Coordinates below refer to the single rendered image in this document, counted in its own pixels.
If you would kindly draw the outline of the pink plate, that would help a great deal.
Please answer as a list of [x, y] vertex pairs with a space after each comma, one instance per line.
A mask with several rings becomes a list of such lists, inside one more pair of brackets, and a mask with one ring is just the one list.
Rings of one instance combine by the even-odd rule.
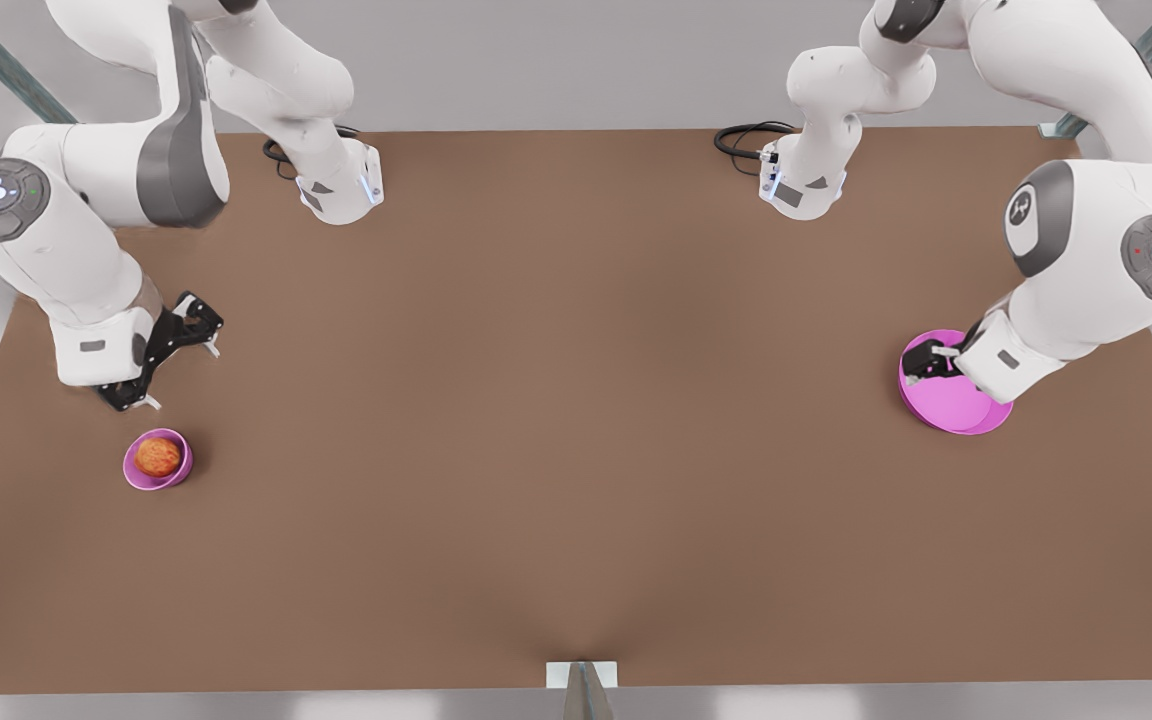
[[905, 386], [902, 382], [902, 355], [899, 361], [899, 391], [905, 407], [929, 427], [957, 435], [979, 435], [1000, 429], [1009, 419], [1011, 404], [1001, 404], [978, 389], [967, 376], [931, 379]]

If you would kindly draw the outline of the red orange apple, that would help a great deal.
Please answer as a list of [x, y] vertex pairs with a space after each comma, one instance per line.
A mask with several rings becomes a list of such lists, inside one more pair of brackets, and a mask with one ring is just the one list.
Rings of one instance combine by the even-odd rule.
[[132, 465], [146, 477], [157, 479], [177, 473], [183, 462], [183, 450], [168, 437], [142, 439], [132, 454]]

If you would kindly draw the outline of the small purple bowl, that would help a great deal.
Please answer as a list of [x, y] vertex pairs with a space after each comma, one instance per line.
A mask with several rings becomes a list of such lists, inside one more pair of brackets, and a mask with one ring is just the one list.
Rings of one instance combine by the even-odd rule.
[[[141, 471], [134, 468], [132, 465], [134, 450], [136, 450], [137, 446], [141, 445], [142, 439], [146, 439], [147, 437], [168, 437], [174, 439], [174, 441], [179, 444], [180, 448], [182, 448], [183, 450], [183, 462], [182, 465], [180, 465], [177, 473], [172, 473], [170, 477], [157, 479], [152, 477], [146, 477], [145, 473], [141, 473]], [[191, 446], [189, 446], [184, 435], [180, 434], [177, 430], [172, 430], [172, 429], [154, 429], [150, 430], [150, 432], [143, 433], [141, 438], [137, 438], [136, 441], [134, 441], [132, 445], [129, 446], [128, 450], [126, 450], [126, 456], [123, 461], [123, 471], [127, 482], [131, 484], [134, 488], [141, 488], [141, 491], [157, 491], [157, 488], [169, 488], [173, 486], [177, 486], [179, 483], [182, 483], [188, 477], [188, 475], [191, 473], [192, 467], [194, 467], [194, 452]]]

